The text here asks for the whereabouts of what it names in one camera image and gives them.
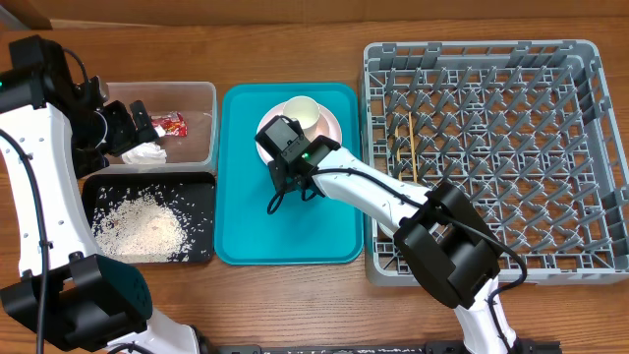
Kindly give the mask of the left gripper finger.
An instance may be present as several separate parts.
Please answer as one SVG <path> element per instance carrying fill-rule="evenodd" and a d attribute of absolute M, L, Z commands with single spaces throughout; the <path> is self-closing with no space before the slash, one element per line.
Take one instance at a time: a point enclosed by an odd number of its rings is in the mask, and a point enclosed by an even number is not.
<path fill-rule="evenodd" d="M 136 100 L 130 104 L 133 121 L 136 125 L 136 140 L 139 144 L 156 141 L 159 136 L 152 125 L 144 104 Z"/>
<path fill-rule="evenodd" d="M 107 122 L 104 151 L 112 156 L 120 156 L 139 144 L 137 127 L 124 103 L 115 100 L 102 111 Z"/>

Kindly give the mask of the white napkin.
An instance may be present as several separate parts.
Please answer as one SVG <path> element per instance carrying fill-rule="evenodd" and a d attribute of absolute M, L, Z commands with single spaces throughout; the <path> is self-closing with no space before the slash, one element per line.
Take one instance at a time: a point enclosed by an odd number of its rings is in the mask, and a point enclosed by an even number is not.
<path fill-rule="evenodd" d="M 161 164 L 166 159 L 166 150 L 156 143 L 143 143 L 122 154 L 125 164 Z"/>

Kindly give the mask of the red foil wrapper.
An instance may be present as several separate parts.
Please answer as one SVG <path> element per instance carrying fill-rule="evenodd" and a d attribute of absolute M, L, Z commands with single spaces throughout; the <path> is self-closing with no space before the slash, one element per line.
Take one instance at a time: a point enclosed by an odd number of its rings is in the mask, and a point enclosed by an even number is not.
<path fill-rule="evenodd" d="M 151 124 L 159 137 L 187 137 L 188 125 L 183 115 L 178 111 L 171 111 L 163 115 L 153 115 Z"/>

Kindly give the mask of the white cup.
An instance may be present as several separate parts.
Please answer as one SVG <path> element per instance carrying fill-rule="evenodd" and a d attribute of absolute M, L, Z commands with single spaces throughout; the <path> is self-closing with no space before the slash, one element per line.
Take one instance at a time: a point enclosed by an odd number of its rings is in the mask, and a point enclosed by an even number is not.
<path fill-rule="evenodd" d="M 312 135 L 316 131 L 320 108 L 313 98 L 304 95 L 294 96 L 286 101 L 282 113 L 299 122 L 306 135 Z"/>

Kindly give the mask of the white bowl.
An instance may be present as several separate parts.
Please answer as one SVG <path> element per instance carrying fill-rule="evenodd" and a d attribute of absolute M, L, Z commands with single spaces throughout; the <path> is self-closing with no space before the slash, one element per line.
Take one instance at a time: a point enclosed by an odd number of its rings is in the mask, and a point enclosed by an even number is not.
<path fill-rule="evenodd" d="M 380 231 L 381 231 L 381 232 L 382 232 L 382 233 L 383 233 L 386 237 L 388 237 L 388 238 L 390 238 L 390 239 L 392 239 L 392 238 L 393 238 L 394 232 L 393 232 L 391 229 L 387 228 L 387 227 L 386 227 L 383 223 L 381 223 L 381 222 L 378 222 L 378 223 L 377 223 L 377 225 L 378 225 L 379 230 L 380 230 Z"/>

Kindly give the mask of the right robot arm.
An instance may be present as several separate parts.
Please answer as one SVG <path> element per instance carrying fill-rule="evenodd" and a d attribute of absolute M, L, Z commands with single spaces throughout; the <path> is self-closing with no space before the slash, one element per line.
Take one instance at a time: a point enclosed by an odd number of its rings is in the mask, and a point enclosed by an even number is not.
<path fill-rule="evenodd" d="M 275 213 L 285 194 L 316 196 L 355 207 L 390 234 L 418 283 L 452 309 L 470 353 L 518 353 L 522 342 L 504 314 L 500 293 L 522 284 L 525 262 L 502 243 L 455 186 L 430 189 L 384 174 L 329 137 L 309 141 L 300 123 L 277 115 L 259 128 L 270 156 Z"/>

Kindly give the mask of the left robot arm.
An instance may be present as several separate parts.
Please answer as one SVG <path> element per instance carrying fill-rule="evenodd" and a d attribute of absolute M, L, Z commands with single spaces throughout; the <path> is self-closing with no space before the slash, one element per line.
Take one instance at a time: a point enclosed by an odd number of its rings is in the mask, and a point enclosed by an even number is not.
<path fill-rule="evenodd" d="M 5 312 L 62 351 L 208 353 L 193 326 L 154 308 L 139 270 L 106 257 L 78 181 L 157 137 L 140 101 L 110 101 L 96 77 L 80 83 L 74 53 L 38 35 L 13 41 L 1 76 L 1 152 L 19 221 L 20 279 Z"/>

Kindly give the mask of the grey dishwasher rack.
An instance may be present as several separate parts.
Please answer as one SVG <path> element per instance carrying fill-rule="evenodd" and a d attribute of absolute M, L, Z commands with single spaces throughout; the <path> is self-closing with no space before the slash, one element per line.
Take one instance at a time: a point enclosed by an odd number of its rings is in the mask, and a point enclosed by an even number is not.
<path fill-rule="evenodd" d="M 526 263 L 531 282 L 628 276 L 628 163 L 587 40 L 376 42 L 363 54 L 363 156 L 404 182 L 446 182 Z"/>

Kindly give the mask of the clear plastic bin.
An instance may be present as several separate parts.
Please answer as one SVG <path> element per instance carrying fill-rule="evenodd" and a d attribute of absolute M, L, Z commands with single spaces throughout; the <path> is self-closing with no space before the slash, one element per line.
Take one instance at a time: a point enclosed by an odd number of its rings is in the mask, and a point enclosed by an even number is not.
<path fill-rule="evenodd" d="M 109 97 L 130 104 L 143 102 L 150 116 L 180 113 L 188 126 L 185 137 L 165 136 L 158 144 L 166 151 L 160 164 L 126 164 L 110 157 L 103 174 L 211 171 L 216 168 L 220 114 L 214 84 L 210 82 L 110 83 Z"/>

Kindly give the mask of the teal serving tray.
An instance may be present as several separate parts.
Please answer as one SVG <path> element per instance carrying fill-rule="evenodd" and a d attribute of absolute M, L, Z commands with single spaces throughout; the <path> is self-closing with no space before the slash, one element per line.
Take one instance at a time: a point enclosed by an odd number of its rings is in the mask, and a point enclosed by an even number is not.
<path fill-rule="evenodd" d="M 275 190 L 257 153 L 255 135 L 265 114 L 306 95 L 337 119 L 342 145 L 361 154 L 358 99 L 335 83 L 239 85 L 224 96 L 217 163 L 214 250 L 232 266 L 345 264 L 363 249 L 364 215 L 328 198 L 308 202 L 285 195 L 267 213 Z"/>

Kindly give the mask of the large white plate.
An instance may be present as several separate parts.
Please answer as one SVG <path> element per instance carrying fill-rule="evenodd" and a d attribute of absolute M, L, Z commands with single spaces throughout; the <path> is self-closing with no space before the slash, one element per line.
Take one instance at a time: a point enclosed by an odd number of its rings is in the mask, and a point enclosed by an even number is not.
<path fill-rule="evenodd" d="M 269 111 L 266 112 L 266 114 L 262 117 L 261 121 L 259 122 L 258 126 L 257 126 L 257 132 L 259 132 L 261 130 L 261 128 L 267 124 L 274 116 L 276 115 L 281 115 L 283 113 L 283 108 L 286 104 L 286 101 L 281 102 L 277 105 L 275 105 L 273 108 L 271 108 Z M 318 108 L 319 108 L 319 115 L 323 114 L 326 116 L 329 127 L 330 127 L 330 139 L 338 142 L 339 144 L 342 143 L 343 141 L 343 135 L 342 135 L 342 130 L 340 127 L 340 124 L 338 122 L 338 120 L 336 119 L 336 117 L 334 116 L 334 114 L 328 110 L 326 107 L 324 107 L 322 104 L 318 104 Z M 312 131 L 309 134 L 307 134 L 307 138 L 312 141 L 315 137 L 314 137 L 314 132 Z"/>

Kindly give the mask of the cardboard backdrop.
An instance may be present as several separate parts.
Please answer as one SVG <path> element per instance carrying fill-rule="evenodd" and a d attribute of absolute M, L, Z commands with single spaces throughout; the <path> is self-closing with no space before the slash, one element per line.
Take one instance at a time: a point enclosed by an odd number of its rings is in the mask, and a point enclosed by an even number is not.
<path fill-rule="evenodd" d="M 1 0 L 31 29 L 626 17 L 626 0 Z"/>

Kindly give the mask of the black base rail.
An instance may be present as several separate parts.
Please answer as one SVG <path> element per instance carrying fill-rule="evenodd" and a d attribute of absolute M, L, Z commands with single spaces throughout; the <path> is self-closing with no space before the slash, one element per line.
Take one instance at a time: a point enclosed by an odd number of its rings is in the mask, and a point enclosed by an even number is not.
<path fill-rule="evenodd" d="M 560 342 L 535 342 L 522 339 L 515 353 L 561 354 Z M 403 346 L 319 346 L 319 347 L 260 347 L 259 345 L 230 345 L 217 349 L 221 354 L 467 354 L 462 340 L 431 341 Z"/>

